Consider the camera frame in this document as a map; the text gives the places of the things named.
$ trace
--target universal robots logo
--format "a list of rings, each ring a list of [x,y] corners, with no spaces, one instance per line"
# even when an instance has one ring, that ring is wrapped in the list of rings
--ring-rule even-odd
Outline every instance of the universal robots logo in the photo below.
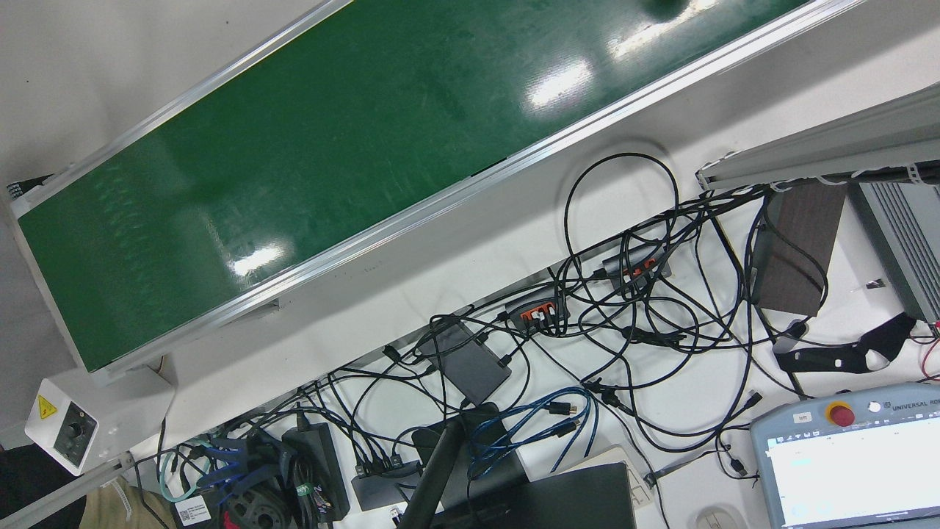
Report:
[[[927,406],[936,406],[938,404],[940,404],[940,398],[935,398],[929,402],[908,402],[905,404],[898,404],[897,406],[891,406],[891,401],[885,401],[885,408],[893,409],[894,411],[901,411],[902,409],[926,408]]]

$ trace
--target metal profile beam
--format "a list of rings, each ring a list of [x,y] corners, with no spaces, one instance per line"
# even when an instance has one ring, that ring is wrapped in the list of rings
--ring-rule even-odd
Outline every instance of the metal profile beam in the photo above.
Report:
[[[904,167],[940,157],[940,85],[732,153],[696,173],[725,189],[864,169]]]

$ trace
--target emergency stop button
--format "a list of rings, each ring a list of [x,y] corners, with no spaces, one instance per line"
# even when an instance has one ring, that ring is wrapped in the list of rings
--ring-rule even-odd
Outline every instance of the emergency stop button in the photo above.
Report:
[[[844,402],[834,402],[829,405],[825,413],[826,419],[834,425],[851,426],[855,422],[855,414],[849,405]]]

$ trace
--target black cable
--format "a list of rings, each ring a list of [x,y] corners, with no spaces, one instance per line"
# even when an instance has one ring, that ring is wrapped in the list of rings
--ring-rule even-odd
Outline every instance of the black cable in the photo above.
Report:
[[[319,408],[319,409],[326,410],[326,404],[323,402],[323,396],[320,394],[319,389],[317,390],[317,397],[320,399],[320,403],[319,403],[319,404],[317,404],[316,402],[313,401],[313,396],[310,395],[310,392],[305,392],[305,393],[306,393],[306,400],[312,405],[313,408]],[[350,443],[352,444],[352,448],[353,448],[353,449],[352,449],[352,452],[355,454],[356,465],[362,465],[362,464],[364,464],[364,463],[365,463],[365,458],[366,458],[366,451],[363,450],[362,446],[358,443],[358,441],[356,441],[355,437],[352,436],[352,432],[348,432],[346,429],[344,429],[344,426],[346,426],[346,425],[345,425],[345,424],[342,424],[342,425],[339,424],[340,420],[339,420],[338,418],[332,417],[332,416],[330,416],[330,415],[329,415],[328,413],[326,413],[326,412],[321,413],[320,416],[321,416],[323,419],[325,419],[328,423],[330,423],[330,424],[336,426],[336,427],[339,429],[339,431],[343,433],[343,435],[347,435],[347,433],[349,433],[348,439],[349,439]]]
[[[346,413],[346,416],[349,417],[350,426],[361,430],[361,428],[359,428],[359,424],[356,422],[355,413],[359,409],[359,406],[362,404],[363,400],[366,398],[366,393],[368,393],[368,388],[371,388],[372,386],[377,384],[380,379],[376,378],[371,383],[369,383],[368,388],[363,392],[362,396],[359,397],[359,400],[356,401],[356,404],[355,406],[353,406],[352,411],[350,411],[349,408],[346,407],[346,404],[343,402],[343,399],[339,396],[339,392],[337,391],[336,384],[333,382],[332,376],[333,376],[332,373],[327,374],[326,381],[329,384],[330,390],[333,392],[333,396],[336,399],[337,404],[339,404],[339,406],[343,409],[343,412]],[[388,458],[388,454],[386,454],[385,450],[382,448],[381,444],[379,444],[374,438],[372,438],[371,435],[360,434],[360,437],[362,437],[362,439],[366,442],[366,447],[368,448],[369,452],[372,454],[371,461],[376,462],[376,463],[381,463],[387,468],[387,465],[389,465],[391,461]]]
[[[509,321],[503,322],[503,324],[507,329],[509,328]],[[523,356],[523,361],[525,362],[525,381],[523,382],[523,388],[519,391],[519,394],[516,396],[515,400],[512,401],[512,404],[507,406],[507,408],[515,408],[522,401],[523,397],[525,396],[525,392],[528,391],[529,382],[532,379],[532,362],[529,361],[528,355],[526,355],[525,350],[523,349],[525,342],[528,341],[528,337],[523,340],[519,340],[514,334],[510,334],[509,336],[512,338],[512,341],[516,344],[516,346],[508,353],[508,355],[503,357],[506,362],[504,365],[509,364],[509,361],[512,360],[512,357],[515,356],[516,353],[521,354]]]
[[[164,437],[166,436],[166,417],[160,422],[160,435],[157,437],[157,472],[163,467],[160,466],[160,453],[164,450]]]
[[[724,443],[721,441],[721,434],[722,434],[722,433],[725,433],[725,432],[728,431],[728,430],[749,430],[749,429],[750,429],[750,424],[747,424],[747,425],[727,425],[727,426],[723,427],[722,430],[718,433],[718,437],[716,437],[715,440],[714,440],[715,450],[716,450],[716,451],[719,451],[719,447],[728,446],[728,445],[724,444]],[[748,474],[734,475],[734,474],[730,473],[730,472],[728,471],[728,469],[725,468],[725,462],[724,462],[724,461],[722,460],[722,458],[721,458],[721,453],[722,453],[722,451],[719,451],[719,453],[717,454],[717,458],[718,458],[718,468],[721,469],[721,472],[725,475],[725,477],[727,477],[727,478],[729,478],[729,479],[733,479],[733,480],[735,480],[735,481],[743,481],[743,480],[751,480],[751,479],[753,479],[753,480],[755,481],[755,483],[756,483],[757,480],[760,478],[760,476],[759,476],[757,473],[753,473],[753,474],[750,474],[750,475],[748,475]],[[732,465],[734,464],[735,461],[737,461],[737,459],[734,459],[733,457],[731,457],[731,455],[730,455],[730,449],[725,449],[725,450],[723,450],[723,453],[726,454],[726,455],[730,458]]]
[[[747,251],[746,251],[746,255],[745,255],[745,258],[748,260],[748,261],[747,261],[747,264],[741,264],[740,262],[738,262],[738,260],[737,260],[737,254],[736,254],[736,253],[733,251],[733,249],[731,248],[730,242],[729,242],[729,240],[728,240],[728,236],[725,234],[725,230],[722,228],[721,222],[720,222],[717,218],[713,220],[713,225],[714,225],[715,232],[718,234],[719,238],[720,238],[721,241],[722,241],[722,244],[723,244],[723,245],[725,246],[725,248],[727,249],[728,255],[732,257],[733,262],[734,262],[734,265],[735,265],[735,269],[736,269],[736,270],[739,270],[740,272],[742,272],[741,276],[742,276],[742,280],[743,280],[743,282],[744,282],[742,286],[744,287],[744,291],[747,293],[746,295],[747,295],[747,307],[748,307],[748,310],[749,310],[749,311],[752,310],[752,307],[753,307],[753,310],[757,312],[758,319],[760,320],[760,323],[763,325],[764,330],[765,330],[765,332],[767,333],[767,339],[768,339],[771,343],[776,343],[776,340],[777,340],[782,334],[779,333],[778,331],[776,331],[776,330],[773,328],[773,326],[770,325],[769,321],[767,320],[766,315],[765,315],[764,312],[763,312],[763,309],[762,309],[761,307],[757,306],[756,304],[754,304],[754,302],[753,302],[753,295],[749,293],[749,288],[748,288],[748,285],[753,284],[753,283],[750,282],[750,279],[749,279],[749,277],[748,277],[748,273],[746,272],[746,270],[749,269],[749,266],[750,266],[750,258],[752,257],[752,253],[751,253],[751,251],[750,251],[750,249],[751,249],[751,246],[750,246],[751,243],[750,243],[750,241],[751,241],[752,236],[753,236],[753,234],[755,233],[755,231],[756,231],[756,229],[757,229],[757,227],[758,227],[758,225],[759,225],[757,219],[758,219],[758,218],[766,218],[766,208],[767,208],[768,204],[769,204],[769,200],[766,200],[765,203],[761,206],[761,209],[760,209],[758,215],[755,217],[755,222],[752,223],[751,229],[750,229],[750,231],[748,232],[747,243],[746,243],[746,244],[747,244]],[[783,385],[782,383],[780,383],[779,381],[777,381],[776,378],[772,377],[772,376],[770,375],[770,373],[768,373],[767,370],[764,369],[763,366],[761,366],[761,365],[760,365],[759,363],[757,363],[756,361],[755,361],[754,363],[755,363],[755,365],[757,366],[758,370],[760,370],[767,378],[769,378],[769,379],[770,379],[772,382],[774,382],[777,386],[779,386],[779,387],[781,387],[781,388],[783,388],[783,389],[785,389],[785,390],[787,390],[787,391],[790,391],[790,388],[787,388],[785,385]],[[788,378],[790,379],[790,383],[791,383],[791,385],[792,385],[792,392],[793,392],[793,393],[795,393],[797,396],[799,396],[800,399],[812,398],[812,397],[810,397],[809,395],[807,395],[807,394],[803,391],[803,387],[800,385],[800,382],[799,382],[799,380],[797,379],[796,375],[794,375],[793,373],[787,373],[787,375],[788,375]]]
[[[555,359],[548,353],[548,351],[544,349],[544,347],[542,347],[540,344],[538,344],[538,343],[535,342],[535,341],[533,341],[533,343],[535,343],[540,349],[542,349],[542,351],[543,351],[552,361],[554,361],[559,367],[561,367],[561,368],[564,369],[566,372],[568,372],[571,376],[574,377],[574,374],[571,373],[571,371],[569,371],[567,368],[564,368],[564,366],[562,366],[562,365],[560,364],[560,362],[558,362],[557,360],[555,360]],[[631,375],[630,375],[631,371],[630,371],[630,368],[629,368],[629,364],[627,364],[626,362],[624,362],[624,363],[625,363],[625,366],[627,367],[628,381],[629,381],[629,380],[630,380],[630,376],[631,376]],[[649,441],[649,442],[650,442],[653,446],[655,446],[656,448],[661,449],[661,450],[665,450],[665,451],[676,451],[676,452],[683,452],[683,451],[688,451],[688,450],[696,449],[696,448],[698,448],[699,446],[702,446],[702,445],[708,443],[708,442],[713,438],[713,436],[717,435],[717,434],[716,434],[716,428],[717,428],[717,427],[719,427],[719,426],[722,425],[722,424],[726,424],[728,421],[733,420],[733,418],[736,417],[737,414],[740,414],[740,412],[741,412],[742,410],[738,411],[737,414],[736,414],[736,412],[734,412],[733,409],[737,407],[737,403],[739,402],[739,399],[741,398],[741,394],[743,393],[743,390],[744,390],[744,382],[745,382],[745,381],[746,381],[746,369],[745,369],[744,379],[743,379],[743,381],[742,381],[742,385],[741,385],[741,387],[739,388],[738,394],[737,394],[737,396],[736,396],[736,398],[735,398],[735,401],[734,401],[734,404],[733,404],[733,406],[732,406],[732,410],[730,410],[730,411],[728,412],[728,414],[726,415],[726,417],[725,417],[725,419],[723,420],[723,422],[722,422],[722,423],[719,423],[719,425],[717,425],[716,427],[709,428],[709,429],[704,430],[704,431],[701,431],[701,432],[691,432],[690,437],[699,436],[699,435],[706,435],[706,434],[708,435],[708,437],[706,437],[705,439],[699,441],[698,443],[695,443],[692,447],[683,447],[683,448],[681,448],[681,449],[673,449],[673,448],[665,447],[665,446],[663,446],[662,444],[657,443],[656,441],[654,441],[652,438],[650,438],[650,437],[646,434],[646,431],[643,429],[643,425],[647,425],[647,426],[653,427],[653,429],[656,429],[657,431],[660,431],[660,432],[662,432],[662,433],[666,433],[667,435],[684,436],[684,435],[686,435],[686,434],[683,434],[683,433],[680,433],[680,432],[670,432],[670,431],[668,431],[668,430],[666,430],[666,429],[664,429],[664,428],[661,428],[661,427],[659,427],[659,426],[653,425],[653,424],[650,423],[649,421],[646,421],[646,420],[643,419],[641,416],[639,416],[638,413],[635,413],[635,405],[633,405],[633,409],[634,409],[634,418],[638,421],[638,424],[640,425],[640,431],[641,431],[641,433],[643,433],[644,437],[647,438],[647,441]],[[631,391],[631,401],[634,402],[634,401],[635,401],[635,398],[634,398],[634,396],[633,396],[633,389],[631,389],[630,391]]]
[[[161,455],[161,452],[158,451],[156,454],[153,455],[153,457],[148,457],[148,459],[160,457],[160,455]],[[169,527],[166,526],[166,522],[164,521],[164,519],[160,518],[157,515],[157,513],[152,508],[150,508],[150,505],[147,505],[147,498],[146,498],[146,495],[144,494],[144,485],[143,485],[143,482],[140,480],[140,469],[137,468],[138,465],[144,461],[146,461],[146,459],[141,459],[140,461],[134,461],[133,456],[131,456],[131,466],[133,466],[133,473],[135,476],[137,476],[137,492],[140,494],[140,504],[144,506],[144,509],[148,513],[150,513],[153,519],[155,519],[157,523],[160,524],[161,527],[163,527],[164,529],[170,529]]]
[[[330,521],[334,506],[323,488],[322,476],[317,474],[313,462],[303,454],[294,456],[290,461],[288,485],[288,489],[296,491],[301,527],[316,527],[318,523]]]
[[[908,336],[907,339],[917,345],[930,345],[936,342],[936,337],[934,336]]]

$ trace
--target yellow warning triangle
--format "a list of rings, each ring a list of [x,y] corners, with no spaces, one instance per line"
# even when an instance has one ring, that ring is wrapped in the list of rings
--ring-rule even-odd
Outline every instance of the yellow warning triangle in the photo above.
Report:
[[[46,397],[40,395],[37,399],[39,401],[39,418],[48,419],[53,413],[56,413],[58,409],[53,406],[53,403],[46,400]]]

